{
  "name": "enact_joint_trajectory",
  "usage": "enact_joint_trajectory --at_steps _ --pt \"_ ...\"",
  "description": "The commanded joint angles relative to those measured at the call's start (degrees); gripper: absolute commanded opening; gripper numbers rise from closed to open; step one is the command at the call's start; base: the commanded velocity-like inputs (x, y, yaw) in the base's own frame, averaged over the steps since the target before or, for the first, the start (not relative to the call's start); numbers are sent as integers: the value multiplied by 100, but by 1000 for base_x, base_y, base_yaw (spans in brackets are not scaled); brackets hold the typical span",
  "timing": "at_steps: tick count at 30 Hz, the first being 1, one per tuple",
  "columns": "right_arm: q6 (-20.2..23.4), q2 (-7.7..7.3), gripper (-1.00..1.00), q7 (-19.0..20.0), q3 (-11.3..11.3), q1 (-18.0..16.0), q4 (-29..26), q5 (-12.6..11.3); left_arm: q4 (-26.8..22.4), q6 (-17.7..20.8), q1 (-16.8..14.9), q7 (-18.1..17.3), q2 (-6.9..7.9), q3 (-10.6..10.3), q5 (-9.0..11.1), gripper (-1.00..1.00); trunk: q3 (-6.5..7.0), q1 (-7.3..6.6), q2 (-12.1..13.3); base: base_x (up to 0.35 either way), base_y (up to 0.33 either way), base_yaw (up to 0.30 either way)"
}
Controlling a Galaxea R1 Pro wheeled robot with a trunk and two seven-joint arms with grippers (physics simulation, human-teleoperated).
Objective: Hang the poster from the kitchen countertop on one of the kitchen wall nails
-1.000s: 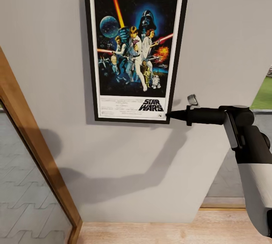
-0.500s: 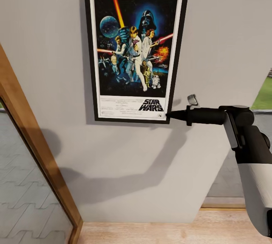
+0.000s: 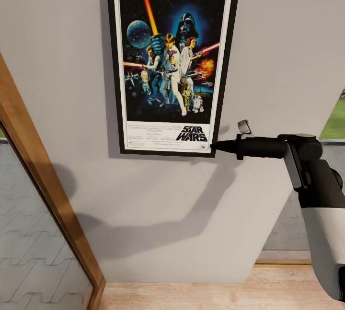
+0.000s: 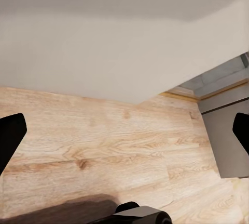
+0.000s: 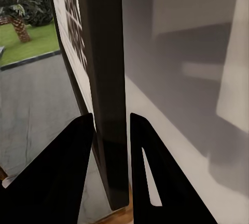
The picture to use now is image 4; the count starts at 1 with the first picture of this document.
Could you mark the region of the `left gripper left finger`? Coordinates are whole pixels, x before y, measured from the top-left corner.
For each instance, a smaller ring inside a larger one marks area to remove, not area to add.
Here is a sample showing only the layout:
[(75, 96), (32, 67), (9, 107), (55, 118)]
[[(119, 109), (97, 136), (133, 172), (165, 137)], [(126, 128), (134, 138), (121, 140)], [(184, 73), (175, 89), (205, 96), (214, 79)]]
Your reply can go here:
[(0, 118), (0, 175), (27, 132), (23, 113)]

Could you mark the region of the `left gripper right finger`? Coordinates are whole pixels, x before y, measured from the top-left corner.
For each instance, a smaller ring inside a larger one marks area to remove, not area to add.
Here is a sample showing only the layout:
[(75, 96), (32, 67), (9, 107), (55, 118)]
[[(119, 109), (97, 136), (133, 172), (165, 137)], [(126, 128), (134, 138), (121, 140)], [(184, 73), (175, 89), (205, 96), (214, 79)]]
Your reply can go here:
[(232, 130), (249, 155), (249, 114), (237, 113)]

